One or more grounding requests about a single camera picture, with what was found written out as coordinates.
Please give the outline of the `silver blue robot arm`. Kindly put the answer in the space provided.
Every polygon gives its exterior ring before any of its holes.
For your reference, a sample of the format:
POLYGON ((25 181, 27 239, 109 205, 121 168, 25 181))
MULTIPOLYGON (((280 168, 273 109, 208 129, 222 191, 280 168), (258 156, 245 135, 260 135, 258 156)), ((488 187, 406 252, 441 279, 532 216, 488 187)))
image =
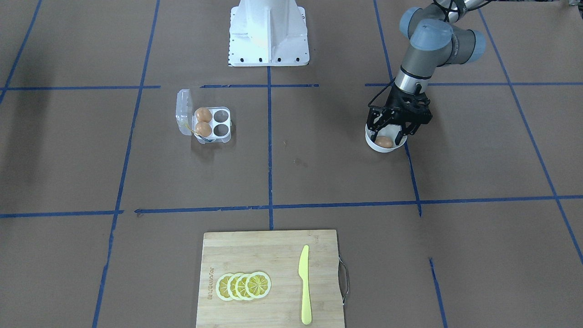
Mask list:
POLYGON ((387 125, 399 126, 399 135, 406 136, 429 124, 433 116, 425 90, 435 70, 476 62, 486 49, 481 32, 455 24, 486 5, 486 0, 434 0, 425 8, 412 7, 402 15, 399 29, 409 47, 398 74, 388 85, 385 105, 369 104, 366 125, 372 138, 387 125))

